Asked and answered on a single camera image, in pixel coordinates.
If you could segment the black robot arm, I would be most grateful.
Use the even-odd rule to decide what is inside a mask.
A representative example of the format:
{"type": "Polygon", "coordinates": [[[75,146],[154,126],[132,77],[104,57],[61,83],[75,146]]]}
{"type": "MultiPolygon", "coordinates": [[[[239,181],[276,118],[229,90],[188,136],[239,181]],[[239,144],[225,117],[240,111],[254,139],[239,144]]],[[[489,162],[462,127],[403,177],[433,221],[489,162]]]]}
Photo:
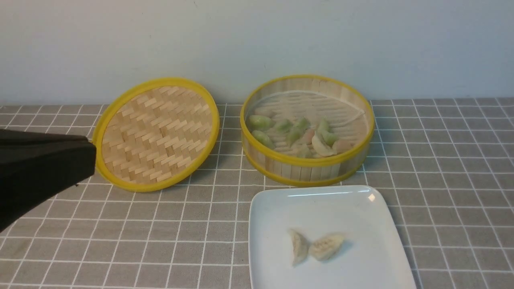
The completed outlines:
{"type": "Polygon", "coordinates": [[[94,175],[96,153],[85,136],[0,130],[0,229],[94,175]]]}

